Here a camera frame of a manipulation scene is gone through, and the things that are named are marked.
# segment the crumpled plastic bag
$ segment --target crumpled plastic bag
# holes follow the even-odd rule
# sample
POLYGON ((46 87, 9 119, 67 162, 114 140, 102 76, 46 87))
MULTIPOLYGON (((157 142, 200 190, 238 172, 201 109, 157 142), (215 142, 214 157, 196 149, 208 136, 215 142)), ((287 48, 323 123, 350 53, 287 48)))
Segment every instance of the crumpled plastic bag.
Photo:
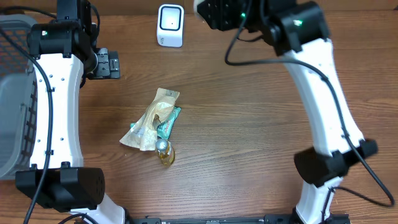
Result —
POLYGON ((173 111, 179 95, 180 92, 158 88, 153 102, 130 131, 120 139, 120 143, 139 148, 141 151, 154 151, 157 140, 157 127, 153 125, 154 119, 156 117, 163 123, 173 111))

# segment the wood grain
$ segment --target wood grain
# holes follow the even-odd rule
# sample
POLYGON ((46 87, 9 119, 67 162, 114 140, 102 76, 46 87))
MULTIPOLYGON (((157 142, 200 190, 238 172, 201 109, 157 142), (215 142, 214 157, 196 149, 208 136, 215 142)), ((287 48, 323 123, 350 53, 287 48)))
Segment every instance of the wood grain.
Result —
MULTIPOLYGON (((101 15, 126 16, 126 15, 157 15, 162 4, 179 4, 184 7, 185 13, 193 13, 193 0, 90 0, 101 15)), ((324 11, 377 11, 393 10, 398 6, 398 0, 315 0, 324 11)), ((48 12, 57 11, 55 0, 2 0, 1 6, 31 6, 48 12)))
MULTIPOLYGON (((368 160, 398 195, 398 14, 328 12, 336 67, 351 112, 379 154, 368 160)), ((229 67, 233 32, 211 30, 186 16, 183 47, 159 47, 156 16, 104 16, 98 46, 119 52, 120 80, 88 81, 80 92, 79 132, 88 167, 100 167, 106 192, 134 217, 254 217, 290 213, 302 180, 293 155, 312 145, 307 115, 281 65, 229 67), (181 93, 171 141, 175 164, 120 145, 158 87, 181 93)), ((237 43, 232 60, 275 57, 265 43, 237 43)), ((386 201, 360 165, 343 185, 386 201)), ((0 223, 21 223, 30 200, 13 181, 0 182, 0 223)), ((397 223, 398 209, 379 208, 344 192, 332 205, 352 223, 397 223)), ((66 214, 35 209, 31 223, 66 214)))

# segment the gray plastic bin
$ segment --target gray plastic bin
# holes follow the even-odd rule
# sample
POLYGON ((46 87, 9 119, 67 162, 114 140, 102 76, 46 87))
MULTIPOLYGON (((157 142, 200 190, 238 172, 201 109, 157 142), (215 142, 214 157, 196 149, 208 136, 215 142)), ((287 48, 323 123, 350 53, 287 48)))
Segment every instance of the gray plastic bin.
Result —
MULTIPOLYGON (((0 26, 27 50, 26 35, 36 21, 25 15, 0 16, 0 26)), ((37 84, 32 64, 0 36, 0 179, 29 169, 37 116, 37 84)))

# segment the brown wooden surface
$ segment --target brown wooden surface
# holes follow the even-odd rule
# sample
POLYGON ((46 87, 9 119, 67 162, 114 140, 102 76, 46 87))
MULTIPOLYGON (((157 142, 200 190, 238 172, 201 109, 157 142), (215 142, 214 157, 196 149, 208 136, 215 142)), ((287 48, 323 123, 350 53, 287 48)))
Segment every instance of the brown wooden surface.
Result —
MULTIPOLYGON (((351 112, 364 135, 377 139, 371 167, 398 197, 398 14, 328 12, 336 67, 351 112)), ((290 213, 302 180, 293 155, 312 145, 307 115, 281 65, 229 67, 233 32, 185 18, 180 49, 159 47, 157 16, 102 18, 98 46, 117 50, 120 80, 88 81, 80 92, 79 132, 88 167, 100 167, 106 192, 134 217, 254 217, 290 213), (175 164, 120 138, 158 87, 181 93, 182 112, 171 141, 175 164)), ((233 60, 275 57, 265 43, 237 43, 233 60)), ((387 201, 360 165, 343 186, 387 201)), ((22 223, 30 200, 13 181, 0 182, 0 223, 22 223)), ((338 192, 331 210, 352 223, 398 223, 398 209, 380 208, 338 192)), ((57 223, 66 214, 37 206, 31 223, 57 223)))
MULTIPOLYGON (((159 6, 165 3, 179 4, 185 13, 193 13, 193 0, 90 0, 101 15, 157 15, 159 6)), ((315 0, 325 11, 376 11, 393 10, 398 6, 398 0, 315 0)), ((0 6, 31 6, 48 12, 56 11, 56 0, 1 0, 0 6)))

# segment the small bottle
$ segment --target small bottle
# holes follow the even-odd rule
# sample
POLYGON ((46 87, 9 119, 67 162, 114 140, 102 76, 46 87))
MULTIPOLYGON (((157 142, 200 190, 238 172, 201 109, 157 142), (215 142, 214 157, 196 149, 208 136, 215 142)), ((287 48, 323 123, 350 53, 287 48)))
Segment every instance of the small bottle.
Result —
POLYGON ((175 152, 172 144, 165 139, 158 139, 156 141, 156 155, 159 157, 163 165, 170 166, 175 159, 175 152))

